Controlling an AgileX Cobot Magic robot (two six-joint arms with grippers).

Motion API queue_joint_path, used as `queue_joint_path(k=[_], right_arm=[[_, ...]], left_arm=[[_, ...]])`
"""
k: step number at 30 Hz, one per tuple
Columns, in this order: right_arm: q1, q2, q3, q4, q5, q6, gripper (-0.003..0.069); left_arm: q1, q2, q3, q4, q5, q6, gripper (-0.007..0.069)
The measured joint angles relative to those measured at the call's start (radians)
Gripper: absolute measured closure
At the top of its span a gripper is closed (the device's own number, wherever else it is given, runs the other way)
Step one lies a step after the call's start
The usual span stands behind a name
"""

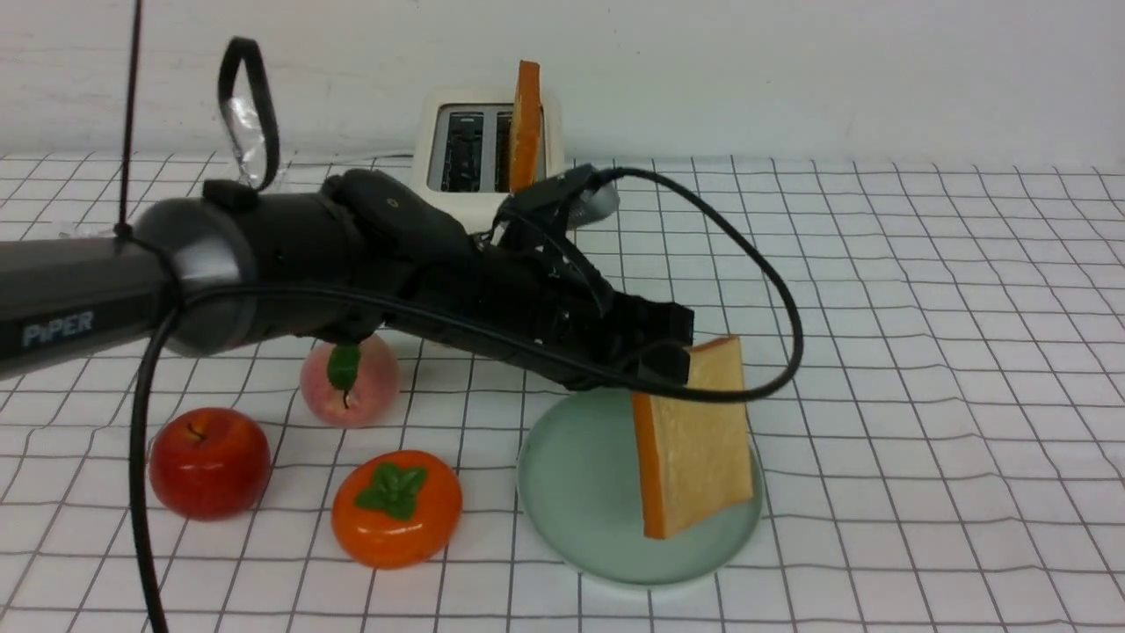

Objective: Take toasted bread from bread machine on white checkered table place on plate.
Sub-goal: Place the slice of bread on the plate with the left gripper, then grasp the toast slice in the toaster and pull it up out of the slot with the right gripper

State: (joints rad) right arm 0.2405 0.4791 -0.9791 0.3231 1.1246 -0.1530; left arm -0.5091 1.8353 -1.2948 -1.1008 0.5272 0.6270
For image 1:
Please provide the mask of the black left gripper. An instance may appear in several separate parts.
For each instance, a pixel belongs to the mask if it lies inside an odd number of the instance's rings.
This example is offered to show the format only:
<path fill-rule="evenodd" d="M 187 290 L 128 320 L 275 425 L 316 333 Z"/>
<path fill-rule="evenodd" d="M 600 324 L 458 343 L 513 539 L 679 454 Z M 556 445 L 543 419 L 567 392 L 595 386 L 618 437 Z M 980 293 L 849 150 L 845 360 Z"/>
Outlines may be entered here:
<path fill-rule="evenodd" d="M 487 340 L 433 319 L 415 317 L 413 332 L 490 360 L 530 370 L 570 391 L 602 380 L 512 346 L 513 340 L 559 356 L 611 367 L 647 383 L 686 386 L 695 314 L 678 302 L 608 292 L 598 311 L 590 289 L 546 252 L 478 248 L 469 237 L 426 237 L 413 248 L 413 302 L 503 333 Z M 648 345 L 670 342 L 675 345 Z"/>

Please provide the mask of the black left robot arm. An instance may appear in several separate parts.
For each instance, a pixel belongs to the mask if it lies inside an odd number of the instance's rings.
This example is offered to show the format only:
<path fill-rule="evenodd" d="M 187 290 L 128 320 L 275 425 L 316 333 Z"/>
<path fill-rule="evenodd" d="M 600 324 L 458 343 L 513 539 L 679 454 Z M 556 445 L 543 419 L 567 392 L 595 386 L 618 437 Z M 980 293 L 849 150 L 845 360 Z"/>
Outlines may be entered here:
<path fill-rule="evenodd" d="M 3 377 L 146 338 L 180 293 L 224 284 L 332 286 L 477 322 L 627 376 L 686 385 L 693 313 L 570 272 L 530 229 L 486 244 L 378 170 L 312 193 L 210 180 L 154 204 L 130 237 L 4 241 Z"/>

